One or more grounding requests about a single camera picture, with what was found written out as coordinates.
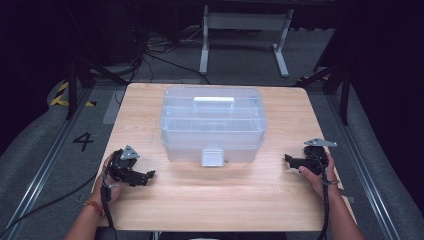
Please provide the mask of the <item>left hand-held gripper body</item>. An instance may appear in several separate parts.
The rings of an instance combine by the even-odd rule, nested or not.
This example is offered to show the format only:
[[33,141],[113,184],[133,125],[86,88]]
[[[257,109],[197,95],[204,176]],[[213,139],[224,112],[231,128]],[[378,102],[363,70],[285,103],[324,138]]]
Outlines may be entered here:
[[130,186],[139,185],[139,177],[132,169],[139,157],[140,154],[130,145],[115,151],[109,162],[109,175],[115,181],[128,183]]

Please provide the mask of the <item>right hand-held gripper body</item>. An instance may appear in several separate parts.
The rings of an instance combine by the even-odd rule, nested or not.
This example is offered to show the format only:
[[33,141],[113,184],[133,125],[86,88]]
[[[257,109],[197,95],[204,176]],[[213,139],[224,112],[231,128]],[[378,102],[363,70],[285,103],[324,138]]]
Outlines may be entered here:
[[321,138],[313,138],[304,142],[306,155],[306,167],[315,175],[321,174],[328,166],[325,147],[336,147],[337,143]]

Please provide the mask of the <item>clear plastic storage box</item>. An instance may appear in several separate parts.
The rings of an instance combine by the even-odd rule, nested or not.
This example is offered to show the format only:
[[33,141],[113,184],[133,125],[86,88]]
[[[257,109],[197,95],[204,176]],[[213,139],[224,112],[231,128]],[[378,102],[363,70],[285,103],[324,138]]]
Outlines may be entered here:
[[174,86],[164,92],[161,140],[171,161],[208,167],[251,162],[267,127],[255,88]]

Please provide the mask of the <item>person's right hand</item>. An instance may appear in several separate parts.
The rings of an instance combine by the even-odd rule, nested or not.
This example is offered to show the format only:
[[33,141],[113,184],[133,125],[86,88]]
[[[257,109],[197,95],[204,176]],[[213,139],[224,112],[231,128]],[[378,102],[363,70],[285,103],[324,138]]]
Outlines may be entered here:
[[[328,167],[325,170],[327,179],[330,181],[330,183],[327,185],[328,187],[328,196],[329,198],[332,198],[333,196],[336,196],[339,194],[338,189],[338,179],[335,174],[335,164],[334,159],[332,158],[330,153],[326,153],[327,159],[328,159]],[[322,177],[320,175],[316,175],[313,172],[311,172],[309,169],[307,169],[304,166],[301,166],[299,168],[300,174],[305,177],[311,184],[314,191],[321,197],[324,198],[324,183],[322,181]]]

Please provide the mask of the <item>grey floor tape piece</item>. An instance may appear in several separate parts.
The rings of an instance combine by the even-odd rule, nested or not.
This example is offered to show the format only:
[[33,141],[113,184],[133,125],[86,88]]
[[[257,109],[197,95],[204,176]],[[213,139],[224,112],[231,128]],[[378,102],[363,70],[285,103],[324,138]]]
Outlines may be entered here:
[[350,204],[355,204],[356,199],[353,196],[350,196],[345,189],[339,188],[341,196],[345,197]]

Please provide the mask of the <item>black tripod stand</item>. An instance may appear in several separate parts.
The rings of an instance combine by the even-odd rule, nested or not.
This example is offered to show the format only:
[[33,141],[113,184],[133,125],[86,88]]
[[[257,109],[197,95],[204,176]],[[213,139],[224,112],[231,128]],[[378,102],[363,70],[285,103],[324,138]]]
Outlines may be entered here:
[[348,124],[348,102],[350,93],[350,84],[352,80],[352,74],[347,64],[338,64],[331,67],[327,67],[321,71],[316,72],[309,77],[301,77],[296,82],[296,87],[305,88],[306,86],[322,80],[324,77],[327,78],[325,81],[322,91],[326,95],[333,95],[338,88],[341,88],[340,104],[339,104],[339,115],[344,125]]
[[70,120],[73,117],[78,108],[77,81],[80,81],[84,88],[92,88],[95,85],[95,80],[92,76],[92,73],[90,72],[91,69],[94,69],[102,76],[112,80],[118,85],[126,86],[129,84],[128,81],[125,81],[124,79],[110,72],[101,65],[95,64],[94,62],[82,57],[72,57],[69,61],[67,69],[67,82],[69,92],[68,114],[66,117],[67,120]]

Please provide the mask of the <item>yellow black floor tape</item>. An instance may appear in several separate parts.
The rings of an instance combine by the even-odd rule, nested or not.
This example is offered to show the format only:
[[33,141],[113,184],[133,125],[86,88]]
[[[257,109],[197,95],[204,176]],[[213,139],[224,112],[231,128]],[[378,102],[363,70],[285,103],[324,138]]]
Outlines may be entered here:
[[[56,95],[54,96],[53,100],[50,103],[50,106],[54,106],[54,105],[69,106],[69,101],[62,100],[62,96],[63,96],[65,90],[68,88],[68,86],[69,86],[69,83],[68,83],[68,81],[65,80],[61,84],[59,89],[57,90]],[[87,101],[85,106],[95,107],[95,106],[97,106],[97,102],[96,101]]]

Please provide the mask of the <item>metal floor rail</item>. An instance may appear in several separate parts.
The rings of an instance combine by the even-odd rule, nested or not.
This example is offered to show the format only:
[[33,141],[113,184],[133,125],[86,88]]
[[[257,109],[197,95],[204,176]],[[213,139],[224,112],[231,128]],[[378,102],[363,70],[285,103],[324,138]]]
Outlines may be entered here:
[[6,228],[0,233],[0,240],[15,240],[19,232],[23,220],[30,215],[30,212],[40,195],[50,173],[57,162],[58,154],[63,148],[64,141],[69,135],[76,119],[79,117],[82,107],[86,104],[91,96],[91,90],[83,90],[77,98],[76,109],[69,120],[65,120],[62,124],[58,135],[56,136],[47,155],[43,158],[41,166],[38,168],[34,178],[27,187],[22,200],[19,202]]
[[399,237],[398,231],[394,226],[394,223],[391,219],[390,214],[387,211],[386,205],[381,197],[381,194],[377,189],[374,180],[372,179],[372,176],[366,167],[362,154],[360,153],[359,147],[357,146],[349,127],[344,124],[340,116],[340,109],[338,106],[337,99],[332,95],[326,95],[325,98],[332,111],[332,114],[337,119],[337,124],[340,128],[343,138],[346,141],[346,145],[349,149],[349,152],[353,157],[353,164],[355,166],[355,170],[358,174],[361,185],[364,188],[367,199],[370,202],[374,215],[380,225],[383,235],[387,240],[397,240]]

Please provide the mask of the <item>grey metal table frame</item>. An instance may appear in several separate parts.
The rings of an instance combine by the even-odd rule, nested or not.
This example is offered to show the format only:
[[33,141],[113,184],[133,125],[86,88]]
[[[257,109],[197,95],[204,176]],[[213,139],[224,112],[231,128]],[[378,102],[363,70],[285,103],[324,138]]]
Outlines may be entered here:
[[272,45],[272,50],[283,78],[289,76],[282,49],[293,18],[293,9],[284,14],[253,14],[253,13],[219,13],[211,12],[208,5],[204,6],[202,21],[202,49],[199,63],[199,72],[208,72],[209,59],[209,31],[215,30],[254,30],[279,31],[280,39]]

